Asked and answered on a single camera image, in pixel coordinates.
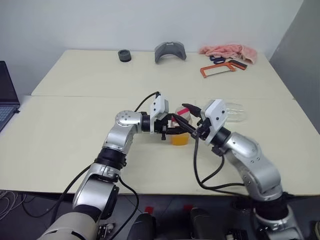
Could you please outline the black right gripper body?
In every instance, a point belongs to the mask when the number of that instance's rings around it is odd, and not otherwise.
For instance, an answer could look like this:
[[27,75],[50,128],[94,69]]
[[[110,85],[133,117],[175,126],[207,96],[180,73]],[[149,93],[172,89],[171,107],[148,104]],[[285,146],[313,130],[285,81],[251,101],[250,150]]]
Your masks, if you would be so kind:
[[191,137],[196,139],[196,137],[199,137],[201,140],[206,140],[210,133],[210,126],[211,126],[211,121],[209,118],[206,118],[205,120],[199,120],[197,122],[197,128],[195,131],[191,133]]

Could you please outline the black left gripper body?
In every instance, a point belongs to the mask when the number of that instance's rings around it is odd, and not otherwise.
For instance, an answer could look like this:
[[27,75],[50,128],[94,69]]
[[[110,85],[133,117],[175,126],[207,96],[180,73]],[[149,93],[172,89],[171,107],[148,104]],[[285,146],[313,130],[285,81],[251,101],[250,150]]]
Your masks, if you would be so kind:
[[170,135],[173,132],[173,128],[169,126],[169,121],[172,119],[172,114],[167,114],[163,119],[157,119],[154,122],[154,132],[161,134],[161,140],[165,141],[167,139],[166,135]]

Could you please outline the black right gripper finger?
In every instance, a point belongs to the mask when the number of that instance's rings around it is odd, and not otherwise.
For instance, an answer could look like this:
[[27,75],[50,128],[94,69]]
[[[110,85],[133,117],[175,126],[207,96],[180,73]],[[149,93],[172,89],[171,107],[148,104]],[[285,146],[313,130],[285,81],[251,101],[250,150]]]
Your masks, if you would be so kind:
[[201,117],[201,109],[195,105],[189,104],[189,103],[183,103],[182,104],[183,107],[187,108],[189,110],[189,112],[195,116],[196,118],[200,118]]
[[189,124],[189,122],[185,118],[183,118],[180,115],[176,115],[175,121],[179,124],[181,128],[189,130],[191,136],[193,137],[197,136],[198,134],[197,130],[191,124]]

